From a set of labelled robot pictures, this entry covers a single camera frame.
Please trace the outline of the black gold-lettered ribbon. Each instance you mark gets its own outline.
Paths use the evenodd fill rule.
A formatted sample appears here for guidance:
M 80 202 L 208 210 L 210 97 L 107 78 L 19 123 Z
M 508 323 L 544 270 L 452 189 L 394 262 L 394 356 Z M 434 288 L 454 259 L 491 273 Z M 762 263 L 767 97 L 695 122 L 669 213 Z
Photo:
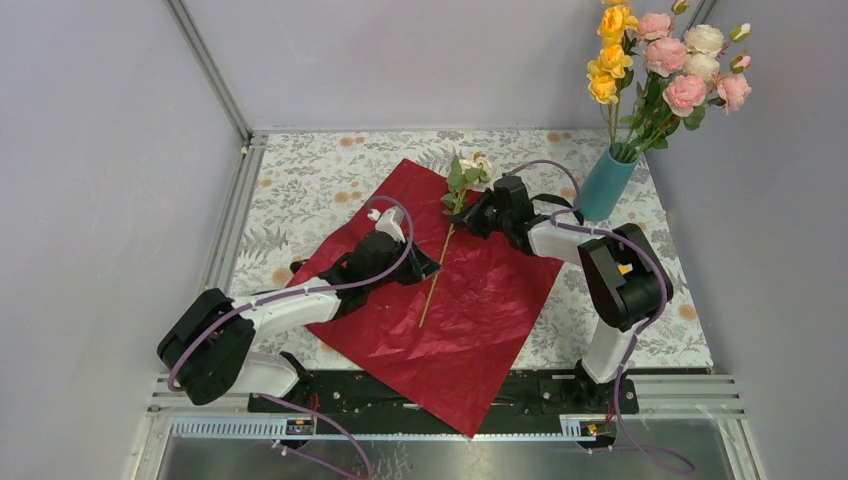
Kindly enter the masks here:
M 562 206 L 565 208 L 566 213 L 571 213 L 574 215 L 575 219 L 577 220 L 577 223 L 580 226 L 585 225 L 584 215 L 571 202 L 561 196 L 556 196 L 548 193 L 541 193 L 531 197 L 530 200 L 532 202 L 543 202 L 547 204 Z

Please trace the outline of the red and brown wrapping paper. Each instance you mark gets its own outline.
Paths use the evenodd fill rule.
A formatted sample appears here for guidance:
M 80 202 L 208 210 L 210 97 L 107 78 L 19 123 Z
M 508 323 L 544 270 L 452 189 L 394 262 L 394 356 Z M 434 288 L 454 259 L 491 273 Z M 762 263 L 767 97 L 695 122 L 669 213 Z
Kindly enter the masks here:
M 420 249 L 440 262 L 436 280 L 377 289 L 341 319 L 285 337 L 309 368 L 360 368 L 465 436 L 475 435 L 524 346 L 561 270 L 494 235 L 450 233 L 446 179 L 411 161 L 311 180 L 292 215 L 300 283 L 351 250 L 371 228 L 365 202 L 394 198 L 410 212 Z

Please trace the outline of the yellow rose stem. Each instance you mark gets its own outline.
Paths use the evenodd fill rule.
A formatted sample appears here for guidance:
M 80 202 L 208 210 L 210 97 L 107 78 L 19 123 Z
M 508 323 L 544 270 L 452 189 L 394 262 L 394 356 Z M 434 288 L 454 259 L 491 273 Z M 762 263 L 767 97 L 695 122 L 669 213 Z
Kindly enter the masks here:
M 600 51 L 587 65 L 587 81 L 590 98 L 599 106 L 607 125 L 610 155 L 618 153 L 618 128 L 622 90 L 633 78 L 633 56 L 631 33 L 638 27 L 639 20 L 633 14 L 630 1 L 602 1 L 601 14 L 596 31 Z

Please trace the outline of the pink rose stem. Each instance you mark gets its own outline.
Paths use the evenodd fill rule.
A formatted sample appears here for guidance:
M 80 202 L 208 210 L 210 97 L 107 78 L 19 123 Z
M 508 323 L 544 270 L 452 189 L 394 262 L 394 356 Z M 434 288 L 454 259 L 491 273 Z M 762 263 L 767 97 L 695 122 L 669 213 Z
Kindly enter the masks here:
M 752 92 L 744 76 L 750 63 L 750 55 L 742 53 L 731 59 L 728 72 L 706 79 L 683 72 L 668 78 L 651 73 L 637 88 L 633 113 L 622 121 L 628 136 L 614 149 L 616 158 L 632 163 L 651 149 L 667 148 L 668 138 L 679 128 L 698 129 L 710 107 L 726 115 L 740 110 Z
M 636 98 L 628 117 L 628 135 L 617 148 L 618 160 L 631 163 L 649 149 L 668 146 L 683 119 L 695 109 L 674 83 L 682 75 L 688 55 L 682 40 L 673 36 L 676 16 L 646 13 L 628 40 L 628 49 L 641 48 L 639 58 L 646 78 L 636 83 Z

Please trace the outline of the cream rose stem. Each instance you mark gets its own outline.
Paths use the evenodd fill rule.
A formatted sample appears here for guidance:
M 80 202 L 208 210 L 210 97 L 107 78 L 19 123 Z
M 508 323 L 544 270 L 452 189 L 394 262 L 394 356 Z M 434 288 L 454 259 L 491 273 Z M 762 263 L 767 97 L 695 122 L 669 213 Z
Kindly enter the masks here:
M 678 39 L 687 48 L 688 55 L 682 72 L 706 79 L 710 74 L 729 71 L 731 59 L 722 63 L 722 57 L 731 45 L 745 40 L 750 35 L 748 23 L 738 25 L 729 36 L 710 25 L 701 24 L 686 30 Z

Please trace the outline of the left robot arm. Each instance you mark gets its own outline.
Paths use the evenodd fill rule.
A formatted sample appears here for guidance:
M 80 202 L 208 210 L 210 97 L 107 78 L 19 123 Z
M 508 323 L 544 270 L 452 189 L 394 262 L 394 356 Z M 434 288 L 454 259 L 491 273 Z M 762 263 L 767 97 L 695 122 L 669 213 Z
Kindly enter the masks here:
M 285 352 L 254 346 L 285 331 L 349 316 L 385 285 L 415 285 L 441 266 L 415 243 L 372 231 L 329 268 L 300 285 L 230 298 L 202 292 L 157 346 L 168 368 L 167 387 L 202 406 L 224 394 L 271 393 L 288 411 L 309 401 L 310 385 Z

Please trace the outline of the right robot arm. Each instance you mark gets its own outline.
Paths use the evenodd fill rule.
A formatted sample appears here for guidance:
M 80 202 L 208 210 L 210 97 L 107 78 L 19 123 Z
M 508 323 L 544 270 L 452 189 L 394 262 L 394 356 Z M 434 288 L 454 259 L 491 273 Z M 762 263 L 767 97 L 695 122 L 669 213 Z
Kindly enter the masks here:
M 613 398 L 610 382 L 626 371 L 637 333 L 673 297 L 672 282 L 640 226 L 592 229 L 538 214 L 515 175 L 495 181 L 450 222 L 484 239 L 502 233 L 525 254 L 582 267 L 600 321 L 578 364 L 586 377 L 575 382 L 573 396 L 583 410 L 601 410 Z

